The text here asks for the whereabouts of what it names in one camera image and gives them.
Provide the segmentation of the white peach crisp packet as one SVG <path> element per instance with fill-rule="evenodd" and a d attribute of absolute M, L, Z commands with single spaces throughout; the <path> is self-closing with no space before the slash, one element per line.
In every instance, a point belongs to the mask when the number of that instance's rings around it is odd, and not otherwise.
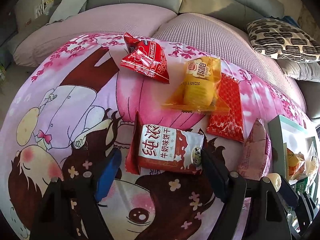
<path fill-rule="evenodd" d="M 297 179 L 301 174 L 304 174 L 306 172 L 304 155 L 301 153 L 295 154 L 290 149 L 287 149 L 287 166 L 287 179 Z"/>

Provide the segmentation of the red milk biscuit packet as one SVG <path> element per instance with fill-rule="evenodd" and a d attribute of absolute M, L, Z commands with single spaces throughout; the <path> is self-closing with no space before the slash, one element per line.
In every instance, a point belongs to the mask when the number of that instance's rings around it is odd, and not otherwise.
<path fill-rule="evenodd" d="M 125 169 L 136 175 L 140 175 L 143 168 L 200 174 L 205 140 L 201 129 L 195 133 L 159 124 L 144 124 L 137 112 Z"/>

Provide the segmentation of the red patterned packet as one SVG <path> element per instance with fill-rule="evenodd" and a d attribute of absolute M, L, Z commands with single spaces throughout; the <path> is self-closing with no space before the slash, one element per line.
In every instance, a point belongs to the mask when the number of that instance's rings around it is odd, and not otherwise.
<path fill-rule="evenodd" d="M 220 110 L 209 118 L 207 133 L 226 139 L 244 142 L 239 81 L 225 73 L 219 84 Z"/>

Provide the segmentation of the orange bread packet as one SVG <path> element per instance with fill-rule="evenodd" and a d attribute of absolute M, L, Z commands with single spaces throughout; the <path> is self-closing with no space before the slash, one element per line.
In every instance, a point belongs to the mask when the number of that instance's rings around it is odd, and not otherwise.
<path fill-rule="evenodd" d="M 202 56 L 188 61 L 185 66 L 182 83 L 166 100 L 164 107 L 183 112 L 218 112 L 220 58 Z"/>

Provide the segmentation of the red triangular snack packet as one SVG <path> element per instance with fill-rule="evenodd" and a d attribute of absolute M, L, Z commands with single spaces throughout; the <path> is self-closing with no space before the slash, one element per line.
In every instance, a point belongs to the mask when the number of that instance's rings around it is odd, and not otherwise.
<path fill-rule="evenodd" d="M 129 54 L 121 59 L 120 65 L 139 74 L 169 84 L 168 64 L 162 47 L 148 40 L 139 40 L 129 33 L 124 34 Z"/>

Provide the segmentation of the green snack packet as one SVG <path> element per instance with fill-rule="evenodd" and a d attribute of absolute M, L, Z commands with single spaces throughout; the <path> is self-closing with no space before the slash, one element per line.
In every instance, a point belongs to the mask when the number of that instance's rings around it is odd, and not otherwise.
<path fill-rule="evenodd" d="M 305 174 L 302 174 L 294 185 L 295 192 L 304 193 L 306 191 L 307 185 L 308 185 L 308 176 Z"/>

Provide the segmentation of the yellow jelly cup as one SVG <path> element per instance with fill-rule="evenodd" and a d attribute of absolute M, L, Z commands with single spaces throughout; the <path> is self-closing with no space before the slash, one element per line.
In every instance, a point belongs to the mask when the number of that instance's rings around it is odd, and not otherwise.
<path fill-rule="evenodd" d="M 281 176 L 278 173 L 269 173 L 267 178 L 271 181 L 275 191 L 278 192 L 281 188 Z"/>

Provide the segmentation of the pink swiss roll packet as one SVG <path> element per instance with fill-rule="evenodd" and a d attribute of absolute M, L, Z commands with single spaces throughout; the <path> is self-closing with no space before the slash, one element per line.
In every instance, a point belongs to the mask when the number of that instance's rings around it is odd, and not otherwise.
<path fill-rule="evenodd" d="M 246 179 L 260 180 L 269 173 L 271 161 L 270 137 L 263 120 L 256 119 L 244 143 L 237 172 Z"/>

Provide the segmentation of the mint green cardboard tray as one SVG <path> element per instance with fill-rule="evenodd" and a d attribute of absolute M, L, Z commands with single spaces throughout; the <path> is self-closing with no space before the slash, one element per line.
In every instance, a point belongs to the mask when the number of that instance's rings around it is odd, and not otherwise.
<path fill-rule="evenodd" d="M 289 177 L 287 150 L 294 154 L 303 154 L 305 160 L 309 158 L 311 146 L 319 153 L 319 138 L 315 126 L 309 121 L 303 121 L 303 124 L 299 125 L 283 115 L 278 115 L 268 122 L 268 132 L 274 149 L 272 171 L 293 185 L 297 180 Z"/>

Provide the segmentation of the pink cartoon printed blanket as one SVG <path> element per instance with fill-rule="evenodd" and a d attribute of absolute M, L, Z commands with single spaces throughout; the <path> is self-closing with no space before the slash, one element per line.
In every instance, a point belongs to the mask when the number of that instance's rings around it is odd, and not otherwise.
<path fill-rule="evenodd" d="M 124 35 L 85 34 L 49 55 L 17 92 L 1 129 L 1 239 L 291 239 L 287 205 L 267 176 L 242 177 L 237 166 L 256 119 L 278 115 L 311 122 L 285 94 L 253 73 L 181 43 L 134 37 L 164 50 L 170 83 L 120 65 Z M 218 57 L 221 74 L 239 81 L 244 142 L 207 133 L 213 113 L 164 107 L 185 64 Z M 223 203 L 204 174 L 141 169 L 125 159 L 136 113 L 144 124 L 206 137 L 222 150 L 233 180 Z M 121 165 L 97 202 L 96 169 L 113 148 Z"/>

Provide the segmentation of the black cream patterned pillow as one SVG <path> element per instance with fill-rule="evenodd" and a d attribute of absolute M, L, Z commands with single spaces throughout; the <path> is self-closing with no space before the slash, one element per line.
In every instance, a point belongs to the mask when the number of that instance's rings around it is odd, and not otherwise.
<path fill-rule="evenodd" d="M 261 18 L 247 25 L 252 48 L 275 60 L 297 63 L 319 61 L 319 43 L 302 29 L 274 18 Z"/>

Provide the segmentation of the pink sofa seat cover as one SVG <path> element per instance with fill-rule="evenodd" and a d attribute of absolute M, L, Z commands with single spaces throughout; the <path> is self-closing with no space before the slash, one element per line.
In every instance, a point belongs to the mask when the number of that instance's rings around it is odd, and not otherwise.
<path fill-rule="evenodd" d="M 62 22 L 48 23 L 42 15 L 7 44 L 17 65 L 38 67 L 67 41 L 86 33 L 130 33 L 134 36 L 182 43 L 220 56 L 255 74 L 291 98 L 306 111 L 296 81 L 285 76 L 271 58 L 254 51 L 244 31 L 202 14 L 177 15 L 169 9 L 147 4 L 115 4 L 97 7 Z"/>

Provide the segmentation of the blue cloth behind pillows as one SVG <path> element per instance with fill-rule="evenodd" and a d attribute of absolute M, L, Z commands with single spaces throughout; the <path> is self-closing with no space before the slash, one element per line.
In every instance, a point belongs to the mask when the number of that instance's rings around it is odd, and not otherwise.
<path fill-rule="evenodd" d="M 289 23 L 297 28 L 300 28 L 299 24 L 291 16 L 284 16 L 280 20 L 283 22 Z"/>

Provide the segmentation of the light grey small cushion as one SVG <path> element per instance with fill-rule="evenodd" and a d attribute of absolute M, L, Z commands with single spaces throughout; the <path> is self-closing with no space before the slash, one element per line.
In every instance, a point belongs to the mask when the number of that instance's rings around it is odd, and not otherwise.
<path fill-rule="evenodd" d="M 87 0 L 62 0 L 59 6 L 52 14 L 48 24 L 62 22 L 79 13 Z"/>

